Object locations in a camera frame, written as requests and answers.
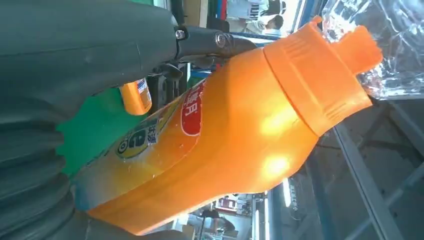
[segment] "metal bolt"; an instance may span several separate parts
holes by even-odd
[[[223,48],[225,46],[225,37],[223,34],[217,34],[215,36],[215,43],[218,47]]]
[[[176,39],[181,40],[186,37],[186,33],[183,30],[177,30],[175,31],[175,37]]]

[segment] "red label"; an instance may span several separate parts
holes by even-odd
[[[185,96],[181,109],[181,129],[189,136],[200,133],[202,123],[202,93],[205,82],[192,87]]]

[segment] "green panel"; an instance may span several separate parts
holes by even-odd
[[[191,76],[190,79],[187,82],[187,89],[194,87],[196,84],[198,84],[203,79],[204,78],[201,78],[201,77]]]
[[[130,0],[131,2],[139,3],[139,4],[148,4],[153,5],[153,0]]]
[[[57,149],[66,157],[64,172],[74,174],[144,118],[125,111],[117,88],[89,97],[73,119],[57,128],[65,138]]]

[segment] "fluorescent light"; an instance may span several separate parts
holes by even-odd
[[[259,240],[259,210],[254,213],[254,239]]]
[[[292,196],[290,195],[289,180],[287,178],[282,180],[282,192],[284,194],[285,206],[288,208],[292,204]]]
[[[270,240],[270,215],[268,209],[268,198],[264,200],[265,205],[265,240]]]
[[[190,77],[192,76],[192,64],[187,62],[187,82],[189,81]]]
[[[299,14],[297,15],[296,24],[294,25],[294,32],[298,30],[299,25],[301,24],[302,15],[304,14],[304,10],[305,10],[306,0],[301,0],[301,1],[302,2],[300,3],[300,11],[299,11]]]

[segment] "metal frame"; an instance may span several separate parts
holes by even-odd
[[[322,229],[322,235],[325,240],[335,240],[337,239],[336,228],[333,223],[331,208],[329,206],[326,191],[322,184],[323,180],[320,173],[318,172],[319,167],[317,159],[314,156],[314,151],[312,151],[312,153],[309,155],[304,165],[306,172],[311,179],[312,190],[316,200],[318,220]]]
[[[319,218],[316,211],[310,212],[306,215],[306,217],[302,220],[300,226],[294,232],[293,240],[300,240],[308,228],[314,223],[315,218]]]
[[[412,186],[415,185],[418,180],[424,177],[424,163],[422,163],[418,168],[416,168],[411,175],[402,184],[388,197],[385,199],[385,204],[387,207],[390,207],[397,200],[399,200],[402,195],[408,191]],[[371,224],[371,219],[367,218],[363,221],[355,230],[353,230],[344,240],[355,240],[357,237]]]
[[[272,41],[277,41],[280,39],[279,36],[261,35],[261,34],[253,34],[253,33],[246,33],[246,32],[230,32],[230,34],[242,36],[245,38],[251,38],[251,39],[264,39],[264,40],[272,40]]]
[[[408,113],[402,108],[401,104],[389,101],[390,105],[396,110],[390,113],[390,118],[405,133],[412,145],[424,156],[424,132],[411,119]]]
[[[362,149],[363,147],[365,147],[365,145],[373,138],[374,134],[377,132],[379,127],[383,124],[383,121],[386,120],[389,114],[389,111],[390,111],[390,107],[388,105],[384,105],[379,108],[374,122],[365,131],[364,136],[362,137],[361,141],[357,145],[359,149]]]
[[[403,240],[404,238],[365,165],[358,147],[349,136],[348,130],[343,123],[340,123],[333,128],[333,132],[377,235],[381,240]]]

